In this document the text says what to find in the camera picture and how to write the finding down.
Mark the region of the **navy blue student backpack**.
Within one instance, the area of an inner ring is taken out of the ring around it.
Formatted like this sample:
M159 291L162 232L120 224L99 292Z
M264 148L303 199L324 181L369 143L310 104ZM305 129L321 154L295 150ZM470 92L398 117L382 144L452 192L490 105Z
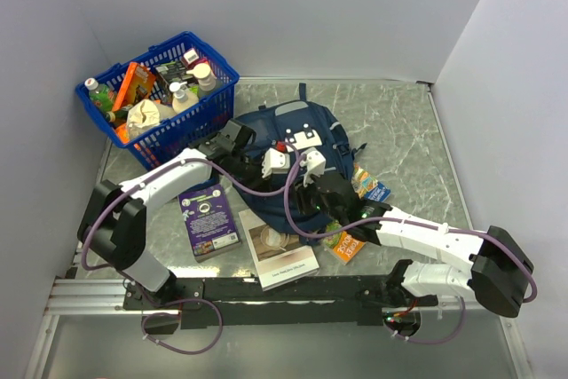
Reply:
M259 163L265 190L288 188L288 195L263 197L239 190L253 213L280 233L315 233L334 219L352 222L351 179L356 156L367 145L352 147L330 109L307 99L305 83L298 85L297 100L259 107L236 121L256 134L246 152Z

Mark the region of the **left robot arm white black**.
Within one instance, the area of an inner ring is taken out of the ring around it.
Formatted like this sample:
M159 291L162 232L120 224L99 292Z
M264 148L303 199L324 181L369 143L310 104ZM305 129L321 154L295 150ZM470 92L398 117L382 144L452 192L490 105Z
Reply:
M147 221L168 201L222 174L243 190L262 183L260 164L245 153L256 140L249 126L234 119L193 143L146 174L115 184L103 180L93 188L78 230L85 271L112 268L144 289L157 310L176 296L176 275L146 245Z

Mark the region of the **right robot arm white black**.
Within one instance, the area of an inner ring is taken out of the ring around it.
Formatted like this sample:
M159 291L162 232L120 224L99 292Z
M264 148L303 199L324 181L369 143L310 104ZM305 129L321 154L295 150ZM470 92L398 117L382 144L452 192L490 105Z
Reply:
M361 199L338 172L299 179L291 193L302 213L329 217L359 241L430 258L428 264L410 262L388 284L389 299L397 306L424 296L472 296L487 311L515 318L537 296L533 263L499 226L484 232L461 229Z

